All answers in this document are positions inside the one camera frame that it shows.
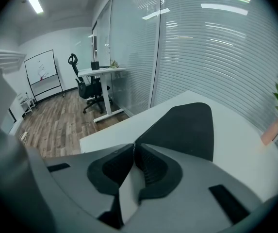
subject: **desk leg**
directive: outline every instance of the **desk leg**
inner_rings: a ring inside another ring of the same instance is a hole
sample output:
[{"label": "desk leg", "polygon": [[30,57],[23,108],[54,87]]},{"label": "desk leg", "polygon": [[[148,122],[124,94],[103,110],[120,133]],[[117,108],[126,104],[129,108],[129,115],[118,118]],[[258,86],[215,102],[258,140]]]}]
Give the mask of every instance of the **desk leg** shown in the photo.
[{"label": "desk leg", "polygon": [[103,94],[103,99],[104,99],[104,104],[105,104],[105,109],[106,109],[107,114],[94,119],[94,122],[99,122],[101,120],[107,119],[115,114],[118,114],[118,113],[124,111],[123,109],[119,109],[119,110],[113,111],[113,112],[111,111],[108,89],[106,87],[106,78],[105,78],[104,74],[100,74],[100,81],[101,81],[102,94]]}]

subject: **ceiling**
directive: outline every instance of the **ceiling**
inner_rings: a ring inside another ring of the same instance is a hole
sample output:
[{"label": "ceiling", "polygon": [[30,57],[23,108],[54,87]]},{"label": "ceiling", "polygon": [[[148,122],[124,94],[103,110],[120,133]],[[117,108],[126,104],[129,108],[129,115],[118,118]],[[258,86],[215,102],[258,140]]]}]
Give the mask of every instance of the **ceiling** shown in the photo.
[{"label": "ceiling", "polygon": [[[33,30],[35,26],[37,31],[40,31],[38,27],[52,25],[54,22],[61,20],[70,21],[72,19],[73,27],[91,26],[92,11],[96,1],[39,0],[44,12],[37,14],[28,0],[10,0],[1,12],[0,18],[25,31],[25,34]],[[76,17],[79,17],[79,23],[75,21]],[[71,24],[71,21],[66,23],[67,27],[70,27],[69,24]]]}]

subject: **plant pot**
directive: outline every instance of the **plant pot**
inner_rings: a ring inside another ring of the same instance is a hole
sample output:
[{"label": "plant pot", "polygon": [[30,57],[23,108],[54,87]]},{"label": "plant pot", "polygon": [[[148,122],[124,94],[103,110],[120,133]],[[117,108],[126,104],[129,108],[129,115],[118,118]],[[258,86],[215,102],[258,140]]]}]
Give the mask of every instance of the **plant pot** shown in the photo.
[{"label": "plant pot", "polygon": [[268,145],[278,134],[278,118],[269,126],[262,134],[261,140],[265,145]]}]

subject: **office chair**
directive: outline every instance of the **office chair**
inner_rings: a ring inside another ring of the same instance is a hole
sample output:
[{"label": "office chair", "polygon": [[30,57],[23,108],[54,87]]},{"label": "office chair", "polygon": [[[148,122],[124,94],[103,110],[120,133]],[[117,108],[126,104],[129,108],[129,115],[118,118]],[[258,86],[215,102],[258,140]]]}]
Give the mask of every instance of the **office chair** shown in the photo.
[{"label": "office chair", "polygon": [[[71,54],[71,56],[69,57],[69,59],[67,61],[70,65],[72,65],[76,76],[79,73],[77,70],[77,67],[76,67],[77,61],[78,61],[78,59],[77,59],[76,55],[73,53]],[[87,106],[84,108],[83,113],[85,114],[86,110],[90,106],[92,106],[96,103],[100,109],[100,113],[102,114],[103,108],[100,105],[100,102],[104,102],[104,99],[102,96],[102,88],[101,88],[99,79],[91,77],[91,82],[88,85],[85,84],[84,79],[82,77],[78,77],[78,79],[75,79],[75,80],[78,84],[78,90],[79,90],[80,97],[83,99],[91,98],[87,101]]]}]

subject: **whiteboard stand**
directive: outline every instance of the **whiteboard stand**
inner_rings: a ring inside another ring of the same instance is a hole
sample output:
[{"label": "whiteboard stand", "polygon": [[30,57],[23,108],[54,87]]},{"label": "whiteboard stand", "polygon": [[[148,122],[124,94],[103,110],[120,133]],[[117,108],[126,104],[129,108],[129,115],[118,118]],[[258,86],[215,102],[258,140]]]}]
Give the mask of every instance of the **whiteboard stand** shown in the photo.
[{"label": "whiteboard stand", "polygon": [[[29,82],[30,89],[32,91],[32,94],[35,98],[36,102],[39,102],[36,97],[48,92],[52,89],[55,89],[57,87],[60,87],[62,90],[62,97],[64,98],[65,93],[64,90],[62,89],[61,83],[60,83],[60,78],[58,75],[57,71],[57,66],[55,64],[55,58],[54,58],[54,53],[53,50],[49,50],[43,53],[40,53],[36,56],[33,56],[32,58],[26,60],[24,62],[25,69],[27,72],[27,79]],[[43,80],[47,80],[53,76],[58,77],[59,85],[54,85],[53,87],[49,87],[48,89],[38,93],[34,94],[32,85],[39,83]]]}]

